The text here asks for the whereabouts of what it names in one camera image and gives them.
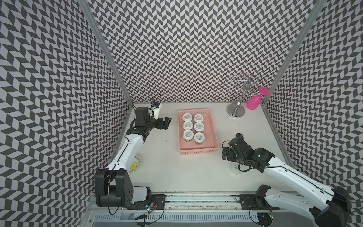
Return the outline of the green yogurt cup white lid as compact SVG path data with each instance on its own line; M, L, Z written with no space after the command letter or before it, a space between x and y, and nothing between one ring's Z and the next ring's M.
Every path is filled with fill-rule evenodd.
M193 116L190 113L185 113L182 116L184 122L191 122L193 120Z

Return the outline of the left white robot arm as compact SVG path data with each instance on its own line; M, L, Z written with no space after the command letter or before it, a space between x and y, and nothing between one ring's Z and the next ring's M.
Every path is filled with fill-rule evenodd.
M95 199L99 207L146 208L152 202L151 189L134 186L129 172L131 165L152 129L167 130L171 118L159 118L161 104L151 108L137 107L135 119L125 134L125 142L105 169L94 176Z

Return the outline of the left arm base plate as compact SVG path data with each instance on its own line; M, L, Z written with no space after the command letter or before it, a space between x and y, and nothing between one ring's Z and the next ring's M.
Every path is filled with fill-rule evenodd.
M146 211L151 202L156 202L156 210L163 210L165 204L165 194L152 194L148 195L145 201L139 201L132 203L128 210Z

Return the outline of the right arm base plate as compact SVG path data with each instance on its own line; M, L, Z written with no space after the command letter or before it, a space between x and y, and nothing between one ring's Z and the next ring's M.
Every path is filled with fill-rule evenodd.
M242 210L262 210L264 205L260 199L257 199L253 194L241 194L236 197L236 200L241 204Z

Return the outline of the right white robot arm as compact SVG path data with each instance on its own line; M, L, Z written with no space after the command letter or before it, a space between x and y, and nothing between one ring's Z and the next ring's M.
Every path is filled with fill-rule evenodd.
M238 167L246 166L247 171L258 170L299 193L284 193L262 184L251 199L240 195L238 201L244 210L266 211L259 215L258 225L269 227L273 210L284 209L313 220L319 227L347 226L352 202L344 188L332 188L315 181L264 148L253 149L241 133L222 147L222 159L237 163Z

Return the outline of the beige yogurt cup red print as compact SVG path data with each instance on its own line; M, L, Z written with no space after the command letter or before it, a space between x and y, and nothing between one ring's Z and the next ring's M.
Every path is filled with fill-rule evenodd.
M202 114L196 114L193 119L196 123L202 123L204 121L204 117Z

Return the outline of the clear lid yogurt cup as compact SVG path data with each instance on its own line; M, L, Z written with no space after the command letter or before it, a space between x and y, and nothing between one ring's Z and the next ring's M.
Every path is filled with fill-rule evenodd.
M231 165L231 171L234 175L241 175L243 174L244 172L240 171L239 168L238 168L238 163L232 163Z

